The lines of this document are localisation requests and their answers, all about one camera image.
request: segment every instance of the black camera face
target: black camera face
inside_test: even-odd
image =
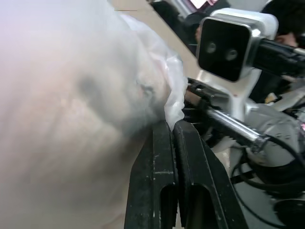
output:
[[[249,28],[207,18],[197,50],[199,66],[231,82],[239,80],[248,44]]]

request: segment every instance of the hair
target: hair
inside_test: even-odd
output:
[[[273,0],[262,13],[274,15],[278,22],[278,34],[292,32],[295,37],[305,32],[305,0]]]

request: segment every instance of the person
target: person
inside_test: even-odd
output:
[[[305,0],[273,0],[261,12],[274,15],[279,22],[275,41],[299,47],[298,40],[305,32]],[[290,82],[262,72],[250,99],[256,103],[264,103],[270,93],[283,94],[289,87]]]

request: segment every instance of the white plastic bag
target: white plastic bag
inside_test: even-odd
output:
[[[186,88],[176,55],[127,21],[106,0],[1,2],[1,229],[122,228],[141,130],[164,110],[173,127]]]

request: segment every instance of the plastic bag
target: plastic bag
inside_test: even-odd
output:
[[[183,117],[187,84],[125,20],[105,0],[1,2],[1,229],[122,228],[145,128]]]

